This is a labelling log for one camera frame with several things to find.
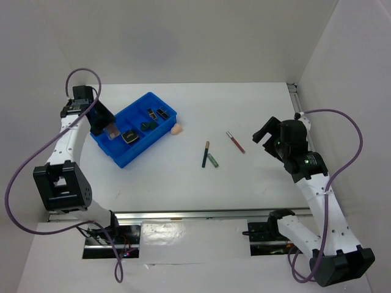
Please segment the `blue plastic organizer bin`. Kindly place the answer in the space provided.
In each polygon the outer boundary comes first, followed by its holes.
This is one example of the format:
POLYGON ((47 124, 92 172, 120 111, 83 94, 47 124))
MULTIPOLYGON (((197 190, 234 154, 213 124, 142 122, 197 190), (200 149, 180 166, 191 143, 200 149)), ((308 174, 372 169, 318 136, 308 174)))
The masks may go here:
POLYGON ((120 134, 91 135, 97 145, 120 168, 124 168, 148 147, 170 132, 177 112, 152 92, 146 93, 115 115, 120 134))

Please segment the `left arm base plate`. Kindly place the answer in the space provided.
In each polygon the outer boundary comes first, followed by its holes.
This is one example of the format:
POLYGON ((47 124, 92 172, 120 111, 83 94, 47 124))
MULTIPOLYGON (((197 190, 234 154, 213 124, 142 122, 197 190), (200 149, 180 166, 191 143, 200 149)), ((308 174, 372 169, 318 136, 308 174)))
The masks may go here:
MULTIPOLYGON (((83 259, 114 259, 112 245, 103 232, 91 229, 81 229, 85 236, 82 253, 83 259)), ((120 225, 116 231, 108 231, 112 237, 117 254, 121 258, 131 259, 139 257, 141 239, 141 225, 120 225)))

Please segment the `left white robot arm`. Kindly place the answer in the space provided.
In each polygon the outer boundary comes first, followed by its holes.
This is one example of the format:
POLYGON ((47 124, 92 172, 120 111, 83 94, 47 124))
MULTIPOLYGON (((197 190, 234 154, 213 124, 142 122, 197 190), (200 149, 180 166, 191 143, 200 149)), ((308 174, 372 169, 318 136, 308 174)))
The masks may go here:
POLYGON ((109 140, 120 134, 114 115, 94 100, 96 95, 91 86, 73 87, 73 97, 60 112, 63 135, 45 165, 35 167, 33 178, 47 211, 87 222, 90 237, 112 244, 120 238, 117 217, 93 200, 92 187, 79 166, 88 134, 104 135, 109 140))

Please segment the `black gold lipstick tube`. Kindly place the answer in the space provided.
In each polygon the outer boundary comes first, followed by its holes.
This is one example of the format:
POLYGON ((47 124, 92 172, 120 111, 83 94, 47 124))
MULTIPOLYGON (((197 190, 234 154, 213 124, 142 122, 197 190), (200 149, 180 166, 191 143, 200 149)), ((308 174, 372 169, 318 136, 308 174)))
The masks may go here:
POLYGON ((165 111, 163 111, 162 109, 158 109, 156 111, 156 113, 163 119, 163 120, 167 120, 169 118, 169 116, 166 114, 165 111))

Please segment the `eyeshadow palette clear case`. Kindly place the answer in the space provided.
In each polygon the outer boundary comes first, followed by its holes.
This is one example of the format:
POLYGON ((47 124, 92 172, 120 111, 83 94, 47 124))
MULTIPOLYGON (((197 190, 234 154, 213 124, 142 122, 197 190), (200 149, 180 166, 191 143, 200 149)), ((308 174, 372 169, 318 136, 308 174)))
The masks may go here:
POLYGON ((118 127, 114 122, 108 124, 107 127, 105 127, 104 131, 106 132, 110 140, 114 140, 116 137, 118 137, 121 134, 121 132, 119 131, 118 127))

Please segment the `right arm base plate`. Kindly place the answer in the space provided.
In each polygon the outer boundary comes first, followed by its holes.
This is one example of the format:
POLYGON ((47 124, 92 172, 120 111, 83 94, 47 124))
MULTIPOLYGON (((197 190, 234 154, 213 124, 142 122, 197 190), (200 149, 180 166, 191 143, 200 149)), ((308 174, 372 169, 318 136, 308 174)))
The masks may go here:
POLYGON ((267 222, 249 222, 243 236, 249 238, 251 256, 286 255, 293 243, 272 232, 267 222))

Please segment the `black square compact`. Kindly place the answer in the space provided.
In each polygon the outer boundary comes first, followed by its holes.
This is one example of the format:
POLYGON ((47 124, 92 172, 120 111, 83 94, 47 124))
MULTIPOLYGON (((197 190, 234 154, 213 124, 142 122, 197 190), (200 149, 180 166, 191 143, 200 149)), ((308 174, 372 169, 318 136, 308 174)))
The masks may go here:
POLYGON ((139 135, 133 129, 129 129, 121 134, 121 137, 125 143, 128 145, 133 144, 139 140, 139 135))

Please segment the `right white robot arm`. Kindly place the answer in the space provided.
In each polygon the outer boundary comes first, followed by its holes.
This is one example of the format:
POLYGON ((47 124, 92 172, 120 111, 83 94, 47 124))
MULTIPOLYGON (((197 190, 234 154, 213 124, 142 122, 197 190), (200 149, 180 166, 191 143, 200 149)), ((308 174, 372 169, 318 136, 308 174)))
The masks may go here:
POLYGON ((286 237, 309 260, 310 279, 326 287, 360 278, 374 263, 375 255, 364 248, 350 229, 329 183, 331 177, 322 156, 310 151, 307 119, 280 121, 271 117, 252 140, 259 143, 266 134, 265 151, 283 164, 302 192, 315 223, 317 236, 295 213, 279 209, 270 213, 269 237, 286 237))

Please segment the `dark green powder puff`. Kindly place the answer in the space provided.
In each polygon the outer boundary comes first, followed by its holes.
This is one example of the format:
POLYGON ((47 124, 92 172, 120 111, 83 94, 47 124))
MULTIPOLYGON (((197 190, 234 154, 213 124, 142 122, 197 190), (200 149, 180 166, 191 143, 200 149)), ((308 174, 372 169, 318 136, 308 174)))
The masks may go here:
POLYGON ((140 129, 142 131, 149 131, 150 130, 150 123, 149 122, 142 122, 140 125, 140 129))

